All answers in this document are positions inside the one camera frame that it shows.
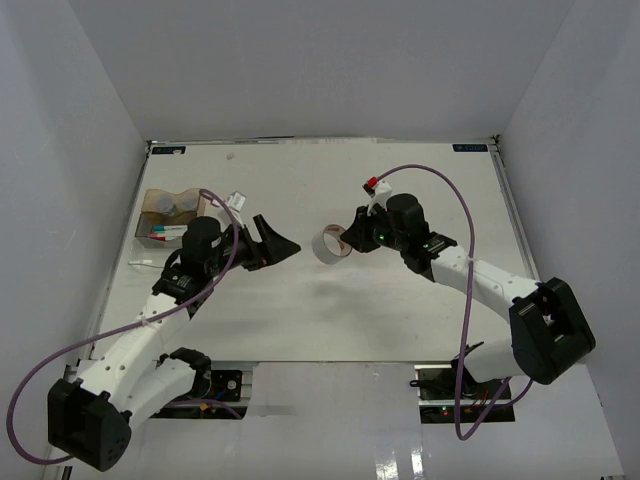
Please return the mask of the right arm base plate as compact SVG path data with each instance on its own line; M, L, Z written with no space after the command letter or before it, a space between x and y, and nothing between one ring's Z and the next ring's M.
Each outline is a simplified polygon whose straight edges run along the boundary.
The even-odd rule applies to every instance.
M409 386L416 390L422 424L453 424L456 370L435 365L421 366L415 370ZM464 380L461 390L461 423L471 426L480 417L498 391L502 381L491 380L475 383ZM485 418L485 423L511 423L515 421L514 408L507 387Z

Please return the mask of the large white tape roll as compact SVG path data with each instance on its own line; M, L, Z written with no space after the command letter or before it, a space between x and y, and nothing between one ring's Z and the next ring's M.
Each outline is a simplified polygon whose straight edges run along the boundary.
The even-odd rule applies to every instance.
M335 265L351 254L352 247L341 239L345 232L342 226L329 224L313 237L312 251L321 263Z

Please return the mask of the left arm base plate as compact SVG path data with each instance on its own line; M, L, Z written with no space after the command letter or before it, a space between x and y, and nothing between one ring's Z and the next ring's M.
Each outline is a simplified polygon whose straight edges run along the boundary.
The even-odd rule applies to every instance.
M175 420L241 420L248 397L243 393L242 370L213 370L208 392L200 399L180 397L178 405L158 411L154 418Z

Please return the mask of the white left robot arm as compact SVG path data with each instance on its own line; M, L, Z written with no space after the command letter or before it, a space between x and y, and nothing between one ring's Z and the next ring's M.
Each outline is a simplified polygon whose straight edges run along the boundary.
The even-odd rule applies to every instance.
M123 456L132 432L166 405L197 401L211 391L211 359L193 349L167 350L225 272L255 271L300 252L260 215L247 228L223 228L212 217L189 222L179 249L167 258L137 319L139 326L111 347L74 381L59 380L47 395L49 443L104 472Z

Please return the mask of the blue capped white marker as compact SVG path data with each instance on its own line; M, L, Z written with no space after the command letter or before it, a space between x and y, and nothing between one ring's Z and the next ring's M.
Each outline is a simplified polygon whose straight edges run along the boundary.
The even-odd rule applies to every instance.
M168 225L168 226L154 226L152 231L156 234L164 234L166 232L181 232L186 231L186 225Z

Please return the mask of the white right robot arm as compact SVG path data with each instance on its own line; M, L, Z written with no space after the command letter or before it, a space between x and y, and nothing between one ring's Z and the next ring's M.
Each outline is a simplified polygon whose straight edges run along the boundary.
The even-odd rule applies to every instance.
M430 229L411 194L393 195L384 206L358 207L341 240L360 253L394 250L413 273L471 294L506 321L509 339L467 345L452 359L452 388L463 398L477 397L488 381L520 375L549 385L596 347L565 281L539 282L472 259L455 240Z

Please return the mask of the clear jar of paper clips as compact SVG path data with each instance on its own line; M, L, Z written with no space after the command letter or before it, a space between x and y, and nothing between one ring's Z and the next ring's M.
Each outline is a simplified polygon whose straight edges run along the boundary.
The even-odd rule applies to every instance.
M183 211L196 211L198 209L200 197L198 194L184 196L180 199L180 208Z

